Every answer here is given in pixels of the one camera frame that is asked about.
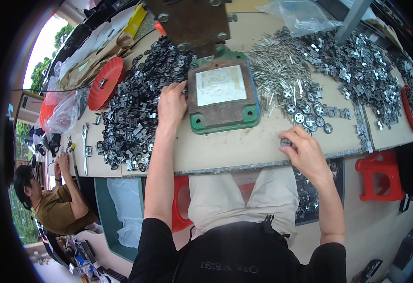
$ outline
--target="woman in brown shirt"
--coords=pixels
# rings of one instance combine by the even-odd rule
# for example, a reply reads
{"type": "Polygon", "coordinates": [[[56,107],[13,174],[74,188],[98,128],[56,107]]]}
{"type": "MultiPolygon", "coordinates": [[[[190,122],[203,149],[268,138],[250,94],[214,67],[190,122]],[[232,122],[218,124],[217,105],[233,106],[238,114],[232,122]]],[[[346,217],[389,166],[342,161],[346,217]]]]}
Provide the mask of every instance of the woman in brown shirt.
{"type": "Polygon", "coordinates": [[[56,159],[54,172],[59,180],[63,175],[66,184],[57,182],[58,186],[51,191],[42,191],[31,166],[21,165],[15,172],[14,189],[24,207],[33,209],[38,221],[46,229],[60,235],[78,233],[98,218],[78,190],[70,174],[68,156],[64,152],[56,159]]]}

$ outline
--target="sky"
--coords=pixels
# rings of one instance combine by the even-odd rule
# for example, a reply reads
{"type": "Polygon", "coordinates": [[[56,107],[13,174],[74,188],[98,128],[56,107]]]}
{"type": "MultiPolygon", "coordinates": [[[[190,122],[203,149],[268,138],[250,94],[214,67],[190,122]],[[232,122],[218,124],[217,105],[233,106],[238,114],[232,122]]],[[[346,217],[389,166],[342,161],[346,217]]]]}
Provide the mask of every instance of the sky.
{"type": "Polygon", "coordinates": [[[67,25],[67,23],[68,22],[62,18],[51,17],[41,29],[32,53],[30,54],[22,88],[30,88],[32,85],[32,79],[30,77],[32,76],[35,65],[37,65],[38,62],[43,62],[45,57],[51,58],[52,52],[56,51],[56,48],[54,47],[54,44],[56,43],[54,37],[62,27],[67,25]]]}

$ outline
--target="red plastic stool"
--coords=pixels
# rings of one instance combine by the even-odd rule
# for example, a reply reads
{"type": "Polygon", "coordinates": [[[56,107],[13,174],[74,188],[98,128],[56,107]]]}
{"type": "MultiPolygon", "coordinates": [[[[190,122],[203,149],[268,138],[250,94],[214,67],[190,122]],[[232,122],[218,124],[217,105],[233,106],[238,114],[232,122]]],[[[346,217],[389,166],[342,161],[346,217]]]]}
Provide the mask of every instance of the red plastic stool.
{"type": "Polygon", "coordinates": [[[175,193],[173,195],[172,203],[172,233],[175,233],[189,227],[192,224],[192,221],[182,218],[178,209],[178,193],[180,192],[181,187],[189,185],[189,177],[175,176],[173,179],[175,181],[175,193]]]}
{"type": "Polygon", "coordinates": [[[398,163],[394,150],[375,152],[365,159],[356,161],[356,171],[362,173],[365,194],[359,196],[361,201],[397,201],[405,197],[402,190],[400,175],[398,174],[398,163]],[[379,178],[380,192],[375,194],[373,186],[373,173],[383,173],[385,176],[379,178]]]}

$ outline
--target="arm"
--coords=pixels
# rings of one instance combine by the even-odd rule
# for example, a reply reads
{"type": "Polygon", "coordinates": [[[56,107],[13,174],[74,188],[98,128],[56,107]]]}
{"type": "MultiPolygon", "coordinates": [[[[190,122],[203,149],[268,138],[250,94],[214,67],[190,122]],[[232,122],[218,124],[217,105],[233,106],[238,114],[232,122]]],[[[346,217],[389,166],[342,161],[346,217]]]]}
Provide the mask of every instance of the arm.
{"type": "Polygon", "coordinates": [[[54,177],[60,180],[60,181],[56,180],[56,186],[57,187],[61,186],[62,185],[62,172],[59,166],[59,158],[57,158],[56,161],[54,162],[54,177]]]}
{"type": "Polygon", "coordinates": [[[345,216],[334,178],[327,166],[317,140],[299,127],[293,127],[280,135],[293,145],[283,146],[280,151],[288,154],[293,166],[307,177],[318,191],[320,245],[336,242],[345,243],[345,216]]]}
{"type": "Polygon", "coordinates": [[[181,91],[186,81],[163,88],[158,103],[159,125],[145,184],[143,218],[157,218],[171,229],[173,203],[173,145],[181,119],[186,112],[186,99],[181,91]]]}
{"type": "Polygon", "coordinates": [[[67,183],[68,190],[70,191],[71,212],[73,212],[73,216],[77,220],[84,217],[89,212],[89,207],[85,204],[84,198],[79,192],[76,184],[74,183],[73,177],[70,174],[67,154],[64,152],[60,153],[60,156],[57,158],[57,160],[63,175],[63,179],[67,183]]]}

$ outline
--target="black hair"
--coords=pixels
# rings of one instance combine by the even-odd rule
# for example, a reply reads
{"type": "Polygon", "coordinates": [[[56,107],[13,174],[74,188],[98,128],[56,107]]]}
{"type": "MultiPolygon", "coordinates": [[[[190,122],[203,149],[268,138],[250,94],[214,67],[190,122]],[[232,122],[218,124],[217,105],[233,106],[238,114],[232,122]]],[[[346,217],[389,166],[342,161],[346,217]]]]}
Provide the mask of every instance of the black hair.
{"type": "Polygon", "coordinates": [[[21,165],[16,169],[13,179],[14,191],[16,192],[19,201],[28,210],[30,210],[30,208],[32,207],[32,202],[30,201],[30,198],[24,193],[24,187],[32,186],[32,184],[30,184],[31,178],[32,167],[30,165],[21,165]]]}

